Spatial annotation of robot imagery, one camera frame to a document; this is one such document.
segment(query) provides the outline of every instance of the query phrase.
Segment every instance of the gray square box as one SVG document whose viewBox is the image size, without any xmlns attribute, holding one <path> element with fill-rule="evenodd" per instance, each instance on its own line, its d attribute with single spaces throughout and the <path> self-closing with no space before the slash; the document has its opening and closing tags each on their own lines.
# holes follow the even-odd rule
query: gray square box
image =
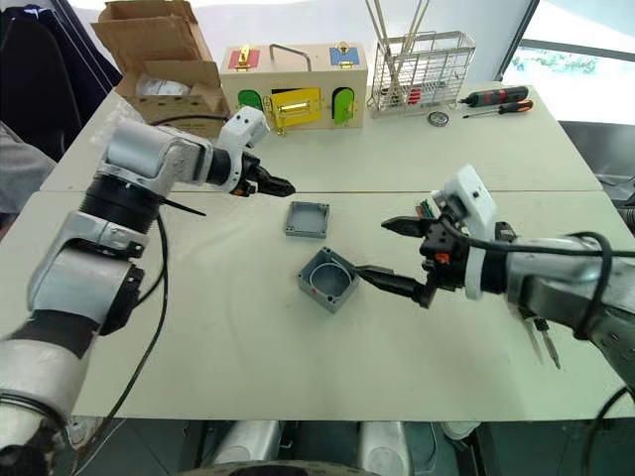
<svg viewBox="0 0 635 476">
<path fill-rule="evenodd" d="M 304 238 L 326 238 L 328 225 L 328 205 L 326 203 L 310 203 L 292 201 L 287 214 L 285 234 Z"/>
<path fill-rule="evenodd" d="M 355 266 L 330 248 L 322 248 L 298 273 L 300 289 L 336 313 L 359 285 Z"/>
</svg>

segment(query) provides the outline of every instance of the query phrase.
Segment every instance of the black cable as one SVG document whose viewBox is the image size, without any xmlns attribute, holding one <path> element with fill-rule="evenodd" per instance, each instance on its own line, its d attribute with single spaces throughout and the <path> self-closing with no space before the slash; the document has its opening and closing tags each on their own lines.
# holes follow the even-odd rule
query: black cable
<svg viewBox="0 0 635 476">
<path fill-rule="evenodd" d="M 168 311 L 168 289 L 169 289 L 169 286 L 168 286 L 168 284 L 169 284 L 168 258 L 169 258 L 169 247 L 168 247 L 168 234 L 166 232 L 166 227 L 165 227 L 165 224 L 164 224 L 163 219 L 161 217 L 161 214 L 159 214 L 157 216 L 157 224 L 159 225 L 159 235 L 161 236 L 161 255 L 162 255 L 162 259 L 163 259 L 163 268 L 162 268 L 162 274 L 161 274 L 161 277 L 163 279 L 163 305 L 162 305 L 162 308 L 161 308 L 161 316 L 159 317 L 159 323 L 157 324 L 157 330 L 155 330 L 155 334 L 153 335 L 152 340 L 150 341 L 150 344 L 148 345 L 148 348 L 146 349 L 146 352 L 141 357 L 141 360 L 139 361 L 139 364 L 137 364 L 137 368 L 135 369 L 134 374 L 132 374 L 132 377 L 128 381 L 128 385 L 126 385 L 126 388 L 124 389 L 124 391 L 122 392 L 121 396 L 119 397 L 119 399 L 115 403 L 114 407 L 112 408 L 110 413 L 106 416 L 106 418 L 103 420 L 103 422 L 101 423 L 99 428 L 95 431 L 95 433 L 93 434 L 93 436 L 90 439 L 90 441 L 86 444 L 86 446 L 81 448 L 77 452 L 77 456 L 75 458 L 75 464 L 74 464 L 73 469 L 71 470 L 71 474 L 74 474 L 74 471 L 76 470 L 76 468 L 81 467 L 81 465 L 84 463 L 84 461 L 86 461 L 87 458 L 90 457 L 90 454 L 92 453 L 92 448 L 94 448 L 96 446 L 96 444 L 101 440 L 101 438 L 103 437 L 103 435 L 105 433 L 106 428 L 108 428 L 108 426 L 110 425 L 110 423 L 114 419 L 114 417 L 117 414 L 117 412 L 119 412 L 119 409 L 121 409 L 121 406 L 124 404 L 124 402 L 128 398 L 128 394 L 130 394 L 130 391 L 132 390 L 132 388 L 134 387 L 135 383 L 137 382 L 137 379 L 139 378 L 139 375 L 141 374 L 141 371 L 143 370 L 144 366 L 146 365 L 146 361 L 148 360 L 148 357 L 150 357 L 150 354 L 152 353 L 152 350 L 154 349 L 157 341 L 159 340 L 159 336 L 161 335 L 161 331 L 163 330 L 163 326 L 164 326 L 164 323 L 166 321 L 166 313 Z M 147 298 L 147 296 L 149 296 L 149 295 L 150 295 L 150 291 L 148 291 L 142 297 L 142 299 Z"/>
<path fill-rule="evenodd" d="M 182 119 L 208 119 L 210 121 L 227 122 L 227 116 L 224 114 L 184 114 L 183 116 L 172 116 L 165 119 L 159 119 L 150 123 L 151 126 L 161 126 L 172 121 L 181 121 Z"/>
<path fill-rule="evenodd" d="M 573 336 L 576 339 L 587 340 L 588 334 L 586 329 L 588 328 L 589 323 L 592 318 L 597 314 L 600 305 L 602 304 L 602 296 L 604 295 L 604 291 L 608 286 L 608 280 L 611 277 L 611 270 L 613 268 L 613 250 L 611 248 L 611 244 L 608 240 L 600 235 L 599 233 L 595 233 L 594 231 L 582 231 L 579 233 L 574 233 L 571 236 L 576 236 L 578 238 L 592 238 L 597 241 L 599 244 L 600 250 L 602 252 L 602 266 L 599 272 L 599 278 L 597 279 L 597 285 L 595 286 L 595 290 L 593 291 L 593 296 L 591 297 L 591 301 L 586 306 L 584 310 L 584 314 L 577 325 L 577 327 L 573 330 Z"/>
<path fill-rule="evenodd" d="M 593 444 L 595 443 L 595 436 L 599 431 L 602 420 L 606 416 L 609 410 L 615 405 L 615 403 L 622 398 L 624 394 L 628 392 L 626 387 L 622 387 L 617 392 L 613 394 L 613 396 L 608 399 L 608 401 L 602 407 L 602 410 L 599 411 L 595 420 L 591 424 L 591 428 L 586 435 L 586 441 L 584 442 L 584 450 L 582 451 L 582 476 L 590 476 L 591 474 L 591 451 L 593 449 Z"/>
<path fill-rule="evenodd" d="M 163 279 L 163 273 L 165 272 L 165 270 L 166 270 L 166 263 L 164 262 L 161 265 L 161 271 L 159 272 L 159 276 L 157 276 L 157 278 L 152 283 L 152 285 L 148 288 L 148 290 L 141 297 L 139 297 L 139 300 L 137 300 L 135 307 L 137 305 L 141 305 L 147 298 L 149 298 L 152 295 L 152 293 L 156 290 L 156 288 L 159 286 L 159 283 Z"/>
<path fill-rule="evenodd" d="M 614 182 L 611 182 L 611 181 L 606 181 L 604 178 L 600 178 L 600 177 L 596 177 L 596 178 L 597 178 L 597 180 L 600 183 L 604 183 L 605 185 L 608 185 L 608 186 L 622 186 L 622 185 L 625 185 L 626 183 L 628 183 L 629 181 L 632 181 L 633 179 L 635 179 L 635 176 L 633 176 L 631 178 L 628 178 L 626 180 L 623 180 L 623 181 L 619 181 L 618 183 L 614 183 Z"/>
<path fill-rule="evenodd" d="M 474 248 L 480 248 L 487 251 L 501 251 L 504 253 L 541 253 L 548 255 L 564 255 L 564 256 L 602 256 L 602 252 L 598 250 L 568 250 L 564 248 L 551 248 L 548 246 L 533 245 L 514 245 L 503 241 L 483 241 L 477 238 L 464 235 L 454 228 L 450 218 L 447 215 L 441 216 L 441 225 L 453 238 L 462 241 Z M 635 251 L 613 251 L 613 256 L 622 258 L 635 258 Z"/>
</svg>

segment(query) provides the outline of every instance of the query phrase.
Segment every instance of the black screwdriver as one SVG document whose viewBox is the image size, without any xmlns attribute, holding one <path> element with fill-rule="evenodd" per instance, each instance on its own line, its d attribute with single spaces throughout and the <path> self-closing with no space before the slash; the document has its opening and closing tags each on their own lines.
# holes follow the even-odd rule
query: black screwdriver
<svg viewBox="0 0 635 476">
<path fill-rule="evenodd" d="M 494 113 L 507 114 L 510 112 L 527 112 L 533 107 L 534 107 L 534 101 L 532 101 L 531 99 L 526 99 L 524 101 L 514 102 L 511 104 L 501 104 L 500 106 L 498 106 L 497 109 L 492 109 L 491 111 L 479 112 L 477 114 L 468 114 L 466 116 L 463 116 L 463 119 L 467 117 L 482 116 L 484 114 L 494 114 Z"/>
<path fill-rule="evenodd" d="M 522 101 L 523 99 L 527 99 L 528 94 L 529 89 L 527 86 L 515 86 L 504 89 L 472 92 L 469 96 L 458 102 L 467 104 L 469 107 L 492 106 L 494 104 Z"/>
</svg>

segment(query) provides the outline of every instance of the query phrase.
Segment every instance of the red screwdriver handle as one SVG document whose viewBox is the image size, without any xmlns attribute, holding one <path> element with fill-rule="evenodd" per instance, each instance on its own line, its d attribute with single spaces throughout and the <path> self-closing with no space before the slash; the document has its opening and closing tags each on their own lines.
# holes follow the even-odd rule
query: red screwdriver handle
<svg viewBox="0 0 635 476">
<path fill-rule="evenodd" d="M 508 112 L 526 112 L 534 107 L 534 101 L 526 99 L 524 101 L 502 104 L 498 107 L 499 114 L 507 114 Z"/>
</svg>

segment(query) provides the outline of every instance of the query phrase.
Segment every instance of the robotic arm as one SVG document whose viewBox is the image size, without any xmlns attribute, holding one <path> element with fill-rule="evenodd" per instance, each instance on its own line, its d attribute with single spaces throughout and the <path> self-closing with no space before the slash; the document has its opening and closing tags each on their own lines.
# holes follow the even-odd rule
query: robotic arm
<svg viewBox="0 0 635 476">
<path fill-rule="evenodd" d="M 423 238 L 419 251 L 426 283 L 374 266 L 357 269 L 362 279 L 425 308 L 439 289 L 465 288 L 471 299 L 482 292 L 504 294 L 524 317 L 557 322 L 590 340 L 635 392 L 635 262 L 614 257 L 601 301 L 593 303 L 604 266 L 594 242 L 573 235 L 517 237 L 507 223 L 494 222 L 496 205 L 472 166 L 433 197 L 440 218 L 397 217 L 382 223 L 400 235 Z M 460 232 L 463 225 L 469 237 Z M 528 252 L 519 252 L 519 246 Z M 540 248 L 552 252 L 539 253 Z M 635 252 L 619 255 L 635 257 Z M 593 313 L 587 316 L 589 307 Z"/>
<path fill-rule="evenodd" d="M 31 279 L 31 317 L 0 340 L 0 470 L 48 474 L 92 344 L 123 327 L 136 305 L 144 272 L 130 260 L 142 256 L 175 182 L 240 196 L 295 192 L 244 152 L 267 132 L 250 107 L 223 126 L 215 146 L 169 127 L 119 125 L 79 211 L 68 214 Z"/>
</svg>

